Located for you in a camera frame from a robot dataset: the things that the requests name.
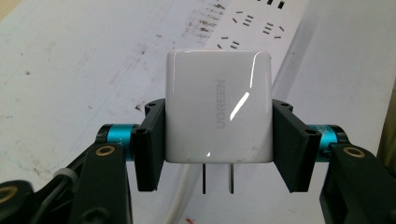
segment cable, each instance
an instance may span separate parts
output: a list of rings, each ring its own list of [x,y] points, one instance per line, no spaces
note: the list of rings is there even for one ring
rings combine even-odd
[[[57,172],[55,172],[53,176],[57,176],[57,175],[63,175],[69,177],[73,184],[72,186],[73,192],[76,192],[78,185],[78,176],[76,172],[74,172],[74,170],[70,168],[61,168]]]
[[[40,204],[37,211],[33,214],[29,224],[41,223],[43,216],[48,211],[56,198],[61,195],[72,182],[70,179],[64,177],[61,183],[49,194],[49,196]]]
[[[183,166],[183,172],[181,173],[180,181],[178,182],[178,187],[174,200],[172,201],[172,206],[169,209],[168,215],[166,216],[164,224],[173,224],[177,216],[180,206],[183,203],[184,195],[187,191],[189,174],[191,171],[191,164],[185,164]]]

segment black bracket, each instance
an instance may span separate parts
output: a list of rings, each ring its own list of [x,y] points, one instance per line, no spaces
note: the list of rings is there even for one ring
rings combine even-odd
[[[306,192],[321,133],[309,129],[292,109],[292,105],[273,100],[274,162],[290,192]]]
[[[68,223],[132,223],[131,194],[121,145],[90,146]]]
[[[165,152],[165,99],[145,105],[146,118],[132,131],[132,154],[139,191],[154,191],[160,181]]]
[[[29,182],[13,180],[0,184],[0,223],[25,223],[37,205]]]
[[[320,204],[327,224],[396,223],[396,181],[369,151],[332,150]]]

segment white power adapter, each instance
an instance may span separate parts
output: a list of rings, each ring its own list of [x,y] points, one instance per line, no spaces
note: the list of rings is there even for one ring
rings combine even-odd
[[[268,52],[253,50],[169,53],[166,160],[272,161],[270,59]]]

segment metal prong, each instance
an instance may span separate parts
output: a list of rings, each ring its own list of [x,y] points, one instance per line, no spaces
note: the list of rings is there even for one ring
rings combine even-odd
[[[233,163],[230,163],[230,193],[233,194]]]
[[[202,193],[206,194],[206,164],[202,164]]]

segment power outlet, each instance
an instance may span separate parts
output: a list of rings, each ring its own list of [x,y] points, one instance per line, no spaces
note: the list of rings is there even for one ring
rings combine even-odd
[[[308,0],[234,0],[206,49],[267,50],[272,82],[285,58]]]

